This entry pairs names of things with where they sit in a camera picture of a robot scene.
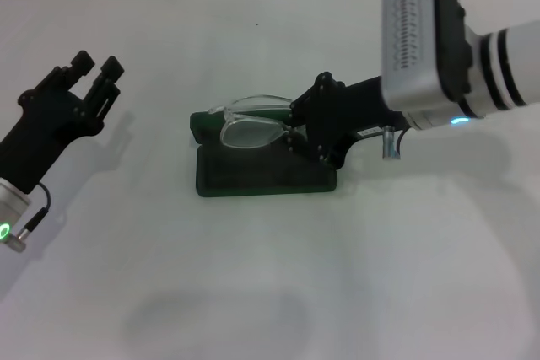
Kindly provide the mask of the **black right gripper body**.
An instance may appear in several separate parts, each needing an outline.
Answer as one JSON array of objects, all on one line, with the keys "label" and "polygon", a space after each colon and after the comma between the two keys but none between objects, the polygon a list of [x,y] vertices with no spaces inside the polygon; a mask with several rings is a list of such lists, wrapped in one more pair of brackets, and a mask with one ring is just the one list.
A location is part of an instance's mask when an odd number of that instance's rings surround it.
[{"label": "black right gripper body", "polygon": [[387,107],[380,77],[347,86],[324,72],[296,100],[308,103],[306,140],[332,169],[343,167],[349,149],[363,139],[360,132],[375,128],[380,135],[386,126],[395,131],[408,127],[403,113]]}]

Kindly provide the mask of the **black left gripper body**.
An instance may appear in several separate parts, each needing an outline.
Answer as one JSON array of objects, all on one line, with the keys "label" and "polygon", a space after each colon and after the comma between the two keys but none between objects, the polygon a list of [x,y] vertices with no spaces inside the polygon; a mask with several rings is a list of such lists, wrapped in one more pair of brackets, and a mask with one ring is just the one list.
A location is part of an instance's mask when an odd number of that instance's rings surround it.
[{"label": "black left gripper body", "polygon": [[105,75],[100,73],[84,99],[70,92],[68,67],[54,67],[18,98],[23,113],[1,141],[1,177],[31,193],[65,148],[104,128]]}]

